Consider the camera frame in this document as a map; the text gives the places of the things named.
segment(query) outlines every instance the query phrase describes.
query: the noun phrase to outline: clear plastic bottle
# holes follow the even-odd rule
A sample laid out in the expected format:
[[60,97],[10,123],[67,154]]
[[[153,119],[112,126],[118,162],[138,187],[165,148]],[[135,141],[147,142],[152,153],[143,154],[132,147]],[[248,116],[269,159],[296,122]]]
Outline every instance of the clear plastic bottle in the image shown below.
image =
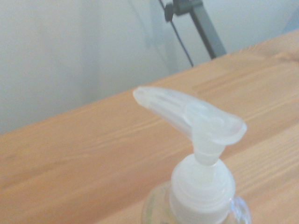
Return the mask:
[[[181,224],[169,205],[170,187],[171,182],[165,182],[149,193],[142,210],[142,224]],[[250,211],[242,198],[235,196],[231,200],[230,209],[220,224],[251,224]]]
[[143,224],[251,224],[246,203],[235,196],[235,180],[219,159],[238,142],[245,122],[190,95],[139,87],[136,101],[168,121],[193,143],[194,153],[173,170],[171,182],[154,188],[142,212]]

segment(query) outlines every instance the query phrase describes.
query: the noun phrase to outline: pump dispenser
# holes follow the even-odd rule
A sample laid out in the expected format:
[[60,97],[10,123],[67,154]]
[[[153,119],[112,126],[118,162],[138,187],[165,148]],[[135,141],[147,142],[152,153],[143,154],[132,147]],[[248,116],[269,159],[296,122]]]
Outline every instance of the pump dispenser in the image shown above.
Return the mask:
[[139,87],[136,101],[168,121],[193,143],[194,153],[173,170],[171,182],[151,191],[144,224],[250,224],[246,203],[235,197],[235,181],[219,156],[238,142],[245,122],[193,96],[157,87]]

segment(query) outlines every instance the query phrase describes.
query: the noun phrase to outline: wood grain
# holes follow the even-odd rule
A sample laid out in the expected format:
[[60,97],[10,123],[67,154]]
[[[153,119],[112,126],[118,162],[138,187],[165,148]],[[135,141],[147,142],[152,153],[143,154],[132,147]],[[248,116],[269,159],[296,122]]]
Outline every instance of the wood grain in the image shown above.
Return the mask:
[[[150,85],[245,119],[221,158],[253,223],[299,223],[299,31]],[[143,201],[192,153],[132,90],[0,136],[0,223],[139,224]]]

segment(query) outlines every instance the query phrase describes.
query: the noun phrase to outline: black cable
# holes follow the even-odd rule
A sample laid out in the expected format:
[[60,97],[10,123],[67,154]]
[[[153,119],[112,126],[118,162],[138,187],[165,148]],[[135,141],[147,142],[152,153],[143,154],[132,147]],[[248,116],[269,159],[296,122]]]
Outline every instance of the black cable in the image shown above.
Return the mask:
[[[162,0],[159,0],[159,2],[160,2],[161,7],[163,8],[163,10],[165,11],[165,6],[164,6]],[[190,56],[189,56],[189,53],[188,53],[187,49],[185,48],[185,46],[184,46],[184,44],[183,44],[181,38],[180,38],[179,35],[178,35],[178,31],[177,31],[176,27],[174,26],[173,21],[170,21],[170,23],[171,23],[171,25],[172,25],[172,28],[173,28],[174,32],[175,32],[176,35],[177,35],[178,41],[180,42],[180,44],[181,44],[181,46],[182,46],[182,48],[183,48],[183,50],[184,50],[184,52],[185,52],[185,54],[186,54],[186,56],[187,56],[189,62],[190,62],[191,67],[193,67],[193,62],[192,62],[192,60],[191,60],[191,58],[190,58]]]

